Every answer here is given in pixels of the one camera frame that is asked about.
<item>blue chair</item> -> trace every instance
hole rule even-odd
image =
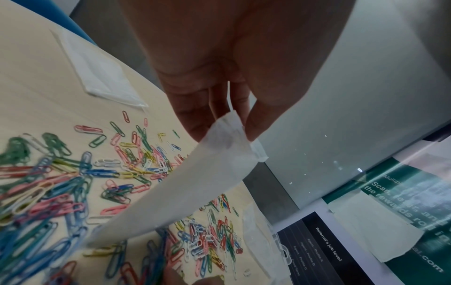
[[[69,16],[67,16],[52,0],[12,0],[13,2],[39,14],[50,21],[70,30],[85,40],[94,41]]]

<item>green poster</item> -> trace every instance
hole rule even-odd
[[[444,144],[432,142],[427,147],[438,145]],[[409,219],[425,234],[409,252],[386,265],[406,285],[450,285],[451,159],[416,150],[413,159],[401,161],[389,158],[323,199],[330,203],[360,189]]]

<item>wooden table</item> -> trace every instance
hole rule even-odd
[[[117,159],[116,152],[109,144],[116,132],[109,122],[115,122],[126,133],[123,141],[130,142],[131,132],[136,130],[135,125],[143,127],[143,119],[146,117],[149,124],[148,142],[154,145],[160,144],[165,148],[170,154],[168,158],[171,162],[175,162],[173,156],[178,153],[186,156],[196,146],[196,142],[189,137],[176,118],[165,94],[111,55],[86,42],[90,48],[113,58],[122,66],[132,86],[149,104],[149,108],[134,108],[84,93],[74,69],[55,40],[52,32],[57,32],[58,26],[53,22],[9,0],[0,0],[0,26],[2,27],[0,29],[1,145],[5,146],[10,137],[24,132],[37,138],[40,138],[44,132],[50,132],[58,135],[67,144],[73,152],[71,156],[73,159],[78,160],[81,154],[88,150],[93,153],[93,160]],[[124,121],[123,110],[128,113],[130,123]],[[98,148],[89,148],[88,143],[95,136],[75,132],[73,129],[75,125],[102,128],[108,139]],[[180,138],[177,138],[172,130],[175,130]],[[159,142],[157,136],[159,132],[167,134],[163,143]],[[182,151],[173,153],[166,144],[167,140],[178,145]],[[33,160],[37,161],[39,153],[34,150],[32,152]],[[88,196],[90,215],[97,216],[102,209],[117,205],[100,198],[101,185],[105,183],[105,180],[105,178],[94,179]],[[118,184],[122,182],[130,183],[130,181],[117,181]],[[130,198],[133,201],[144,194],[145,192],[133,194]],[[230,190],[227,197],[230,205],[235,207],[239,214],[246,205],[254,203],[243,183]],[[231,214],[217,213],[216,217],[223,219],[224,215],[233,222],[238,236],[242,237],[242,216],[237,217],[232,211]],[[194,217],[202,223],[207,221],[205,212],[198,211]],[[60,226],[47,242],[48,245],[67,236],[64,218],[57,219]],[[126,260],[132,263],[137,272],[140,270],[141,259],[146,254],[145,244],[148,239],[149,236],[144,236],[129,242]],[[237,255],[237,281],[233,279],[231,263],[227,273],[213,265],[213,273],[207,272],[206,277],[224,274],[226,284],[267,284],[268,277],[251,257],[244,241],[241,241],[241,245],[244,253]],[[109,257],[86,258],[78,251],[69,260],[71,259],[78,261],[76,276],[79,284],[103,284],[104,282],[116,284],[119,275],[108,281],[104,279]],[[196,279],[194,263],[190,262],[183,266],[185,280],[192,283]],[[243,275],[246,269],[251,270],[249,277]],[[38,284],[41,280],[42,275],[37,275],[34,279],[30,279],[28,284]]]

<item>paper sheet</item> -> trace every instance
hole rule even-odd
[[[148,107],[119,64],[65,28],[61,28],[56,36],[85,92],[127,105]]]
[[[329,204],[337,221],[380,262],[405,254],[424,234],[361,190],[337,200]]]
[[[102,225],[87,245],[109,245],[184,218],[238,185],[258,162],[266,159],[261,144],[247,140],[237,113],[228,113],[212,125],[181,166]]]

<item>poster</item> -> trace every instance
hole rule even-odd
[[[374,285],[316,212],[278,235],[290,252],[293,285]]]
[[[451,284],[451,124],[325,196],[360,189],[425,231],[406,254],[385,264],[405,285]]]

